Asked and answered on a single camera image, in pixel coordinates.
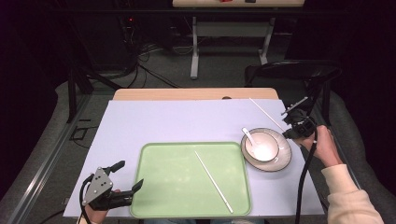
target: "white stand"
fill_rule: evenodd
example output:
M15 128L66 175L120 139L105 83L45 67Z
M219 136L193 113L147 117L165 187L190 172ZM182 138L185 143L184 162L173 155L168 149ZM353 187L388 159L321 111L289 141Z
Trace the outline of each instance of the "white stand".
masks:
M192 18L192 62L191 62L191 79L198 78L198 36L249 36L265 37L262 49L259 49L259 57L262 64L268 63L267 52L274 30L275 18L269 22L234 22L234 21L201 21L198 22L196 17Z

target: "dark background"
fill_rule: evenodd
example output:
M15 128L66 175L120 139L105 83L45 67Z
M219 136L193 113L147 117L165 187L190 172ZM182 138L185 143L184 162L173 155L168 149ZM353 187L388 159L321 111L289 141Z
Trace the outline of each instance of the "dark background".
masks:
M0 162L3 171L0 197L3 197L50 120L57 100L54 90L66 81L68 63L58 54L56 44L60 43L51 43L53 30L48 27L46 18L33 2L19 0L1 4L0 148L3 156ZM381 3L306 0L305 7L348 8L356 12L356 17L342 20L298 20L286 57L335 59L342 63L344 74L332 83L332 89L345 100L347 109L361 131L367 161L381 183L396 194L393 181L396 150L392 142L395 137L393 114L396 108L393 99L396 88L396 3L391 0ZM175 20L161 21L157 21L157 25L162 27L159 31L165 36L162 40L166 40L163 43L166 46L170 41L167 39L170 32L167 25ZM147 35L155 39L155 32L149 29L149 24L156 21L145 22L143 26L148 29ZM83 33L84 25L78 25L78 29ZM114 29L112 24L106 24L98 28L97 32ZM70 34L73 31L65 28L64 32ZM76 49L84 48L78 37L70 34L70 38ZM82 42L95 44L87 38ZM128 64L123 62L131 51L122 47L118 42L120 39L122 37L110 36L108 46L116 42L124 58L97 58L82 50L78 54L80 61L90 63L94 68L127 68ZM99 46L107 46L105 40L100 41ZM97 49L107 50L108 55L113 53L112 48Z

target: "black cable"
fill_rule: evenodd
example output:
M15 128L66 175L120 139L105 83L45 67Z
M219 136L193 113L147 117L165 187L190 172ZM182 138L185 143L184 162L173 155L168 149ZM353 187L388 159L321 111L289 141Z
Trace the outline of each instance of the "black cable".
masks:
M310 118L307 118L307 119L310 122L312 122L314 125L316 125L316 123L312 119L310 119ZM295 218L295 221L294 221L295 224L299 224L300 223L301 203L302 203L302 197L303 197L304 180L305 180L306 173L308 172L308 168L309 168L309 165L310 165L310 163L312 161L312 158L314 157L314 153L317 150L318 130L315 129L314 132L315 132L314 142L312 143L311 149L309 150L308 158L305 161L304 168L303 168L303 171L302 171L301 176L300 176L300 182L298 184L296 218Z
M42 221L41 221L40 223L38 223L38 224L44 224L44 223L46 223L48 220L52 219L53 217L56 217L56 216L60 215L60 214L63 213L63 212L64 212L64 209L61 210L61 211L59 211L59 212L57 212L57 213L54 213L54 214L50 215L49 217L47 217L46 219L42 220Z
M134 72L134 79L132 79L131 83L126 87L127 89L131 88L131 86L132 86L132 85L134 84L134 82L136 81L137 74L139 73L138 68L139 68L139 66L138 66L138 64L137 64L137 65L136 65L136 68L134 69L134 70L135 70L135 72Z
M322 207L324 207L326 209L326 211L329 211L329 207L327 206L326 203L324 203L322 200L320 200L320 203L321 203Z
M78 145L79 147L85 147L85 148L89 148L89 147L83 146L82 144L80 144L80 143L76 142L76 140L73 140L73 142L74 142L76 145Z
M58 8L69 7L65 1L63 1L64 6L62 6L62 5L59 3L58 0L55 0L55 4L56 4L56 6L57 6ZM79 43L81 44L81 46L84 48L84 50L85 50L85 52L87 53L87 56L90 58L90 60L92 60L94 63L96 63L97 66L98 66L100 69L105 70L105 69L103 69L102 66L94 59L92 53L89 51L89 48L87 47L85 41L83 40L82 36L80 35L80 33L79 33L79 31L78 31L78 29L77 29L77 27L76 27L76 25L75 25L75 22L74 22L73 18L68 18L68 19L66 20L66 23L67 23L68 26L71 28L71 30L72 30L72 32L74 33L74 35L77 37L77 40L79 41ZM137 63L137 62L132 62L131 64L125 64L125 67L126 67L126 68L125 68L122 72L120 72L119 74L109 75L109 76L104 76L103 74L101 74L101 76L106 77L106 79L108 79L108 80L117 79L117 78L121 78L121 77L127 77L127 76L129 76L129 75L133 72L133 69L134 69L136 63ZM91 76L89 76L89 74L88 74L88 78L89 78L89 79L97 80L97 78L91 77Z
M149 49L149 48L147 47L147 44L144 45L144 46L139 50L137 59L138 59L140 62L143 62L143 63L148 62L148 61L149 61L149 53L150 53L152 50L155 50L155 49ZM147 59L145 59L145 60L144 60L144 59L141 59L142 55L145 55L145 56L147 57Z
M143 89L143 88L145 88L145 86L146 86L146 81L148 80L148 73L146 72L146 70L145 70L145 81L143 82L143 85L142 85L142 87L140 88L140 89Z
M88 176L82 183L81 189L79 191L79 206L81 208L81 214L84 216L85 220L87 221L87 224L91 224L90 219L88 218L87 212L85 211L85 205L82 205L82 194L84 192L85 186L91 182L93 179L93 174Z
M162 81L163 83L168 84L169 86L171 86L171 87L173 87L173 88L182 88L182 87L178 86L176 83L174 83L174 82L172 82L171 80L167 79L166 77L163 77L162 75L160 75L160 74L158 74L158 73L155 73L155 72L153 72L153 71L150 71L150 70L147 69L145 66L143 66L143 65L141 65L141 64L139 64L139 66L140 66L143 70L145 70L145 71L147 71L149 74L151 74L152 76L158 78L158 79L159 79L160 81Z

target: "black chair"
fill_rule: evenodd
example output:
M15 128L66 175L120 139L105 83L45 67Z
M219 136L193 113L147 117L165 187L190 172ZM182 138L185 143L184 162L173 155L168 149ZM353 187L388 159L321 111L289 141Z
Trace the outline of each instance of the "black chair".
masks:
M340 64L329 60L285 60L245 69L245 87L274 88L286 108L303 100L297 108L309 115L322 93L321 113L329 121L330 81L340 76Z

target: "wooden table edge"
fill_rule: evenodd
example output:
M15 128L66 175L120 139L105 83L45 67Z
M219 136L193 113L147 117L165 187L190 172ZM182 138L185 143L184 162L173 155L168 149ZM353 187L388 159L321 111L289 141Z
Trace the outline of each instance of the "wooden table edge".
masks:
M116 101L279 99L272 88L119 89Z

